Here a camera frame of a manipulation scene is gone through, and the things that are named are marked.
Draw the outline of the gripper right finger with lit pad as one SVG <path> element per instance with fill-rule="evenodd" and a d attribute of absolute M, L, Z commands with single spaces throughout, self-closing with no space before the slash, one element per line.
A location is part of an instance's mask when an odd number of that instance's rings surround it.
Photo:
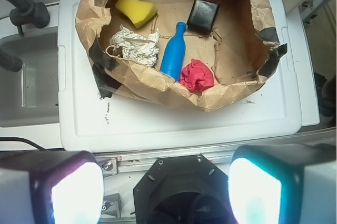
<path fill-rule="evenodd" d="M 238 223 L 336 223 L 336 146 L 243 145 L 228 188 Z"/>

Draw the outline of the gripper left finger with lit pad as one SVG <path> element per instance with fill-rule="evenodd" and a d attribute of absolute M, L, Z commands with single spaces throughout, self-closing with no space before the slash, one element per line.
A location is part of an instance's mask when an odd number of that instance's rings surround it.
<path fill-rule="evenodd" d="M 98 223 L 103 194 L 88 151 L 1 153 L 1 223 Z"/>

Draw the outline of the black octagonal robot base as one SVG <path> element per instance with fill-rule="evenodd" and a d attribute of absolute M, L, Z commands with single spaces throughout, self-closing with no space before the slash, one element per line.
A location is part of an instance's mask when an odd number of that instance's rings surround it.
<path fill-rule="evenodd" d="M 137 223 L 236 223 L 228 176 L 203 155 L 159 158 L 133 189 Z"/>

